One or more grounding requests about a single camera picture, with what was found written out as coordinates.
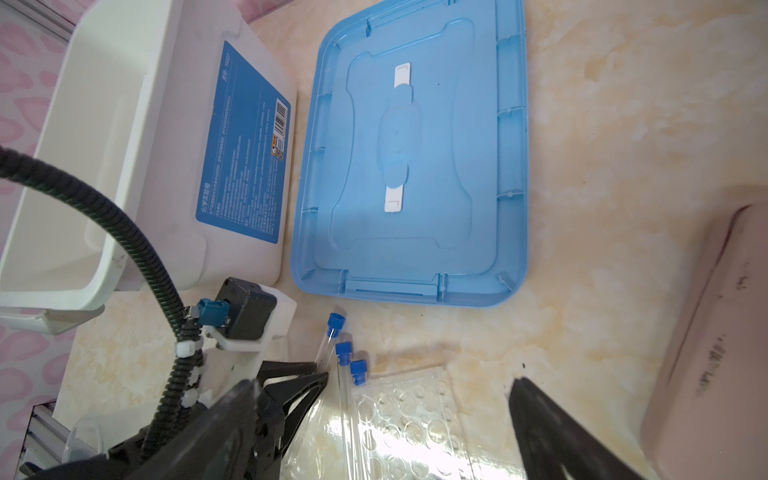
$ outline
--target pink object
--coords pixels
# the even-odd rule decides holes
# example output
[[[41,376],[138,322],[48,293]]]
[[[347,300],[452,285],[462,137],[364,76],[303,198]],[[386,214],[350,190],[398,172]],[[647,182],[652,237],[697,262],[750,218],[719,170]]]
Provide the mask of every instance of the pink object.
[[[58,75],[52,71],[43,70],[40,72],[40,83],[45,87],[55,87]]]
[[[641,427],[663,480],[768,478],[768,203],[719,219]]]

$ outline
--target blue connector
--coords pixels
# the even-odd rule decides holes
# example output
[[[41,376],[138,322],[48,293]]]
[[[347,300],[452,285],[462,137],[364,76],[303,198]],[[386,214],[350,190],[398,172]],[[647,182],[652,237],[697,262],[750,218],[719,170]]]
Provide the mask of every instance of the blue connector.
[[[365,360],[356,360],[349,364],[349,372],[355,379],[355,385],[361,386],[366,382],[368,376],[368,364]]]
[[[197,309],[200,312],[200,318],[197,319],[198,325],[223,326],[227,323],[227,315],[230,314],[230,304],[223,300],[217,302],[203,298],[197,302]]]
[[[344,327],[346,318],[338,313],[331,313],[328,317],[328,330],[326,330],[326,336],[335,339],[339,336],[339,332]]]
[[[352,362],[352,342],[337,343],[336,356],[339,357],[339,365],[349,365]]]

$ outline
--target barcode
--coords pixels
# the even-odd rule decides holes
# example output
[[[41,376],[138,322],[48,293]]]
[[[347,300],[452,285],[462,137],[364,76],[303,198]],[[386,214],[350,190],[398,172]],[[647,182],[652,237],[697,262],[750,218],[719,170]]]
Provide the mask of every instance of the barcode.
[[[280,100],[275,104],[275,135],[282,140],[286,138],[286,122],[288,121],[288,109]]]

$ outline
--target blue label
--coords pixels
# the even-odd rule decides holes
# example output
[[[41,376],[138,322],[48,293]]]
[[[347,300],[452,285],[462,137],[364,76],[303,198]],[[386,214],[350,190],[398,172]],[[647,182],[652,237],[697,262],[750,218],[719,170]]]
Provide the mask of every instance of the blue label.
[[[225,41],[198,221],[277,243],[289,119],[285,97]]]

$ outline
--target white plastic storage box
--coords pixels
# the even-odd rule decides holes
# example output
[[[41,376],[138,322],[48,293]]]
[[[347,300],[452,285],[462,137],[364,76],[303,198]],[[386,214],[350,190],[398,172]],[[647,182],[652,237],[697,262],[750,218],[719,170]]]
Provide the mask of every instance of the white plastic storage box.
[[[177,288],[280,275],[296,86],[226,0],[101,0],[72,36],[37,156],[135,219]],[[82,214],[25,190],[0,306],[96,310],[138,288]]]

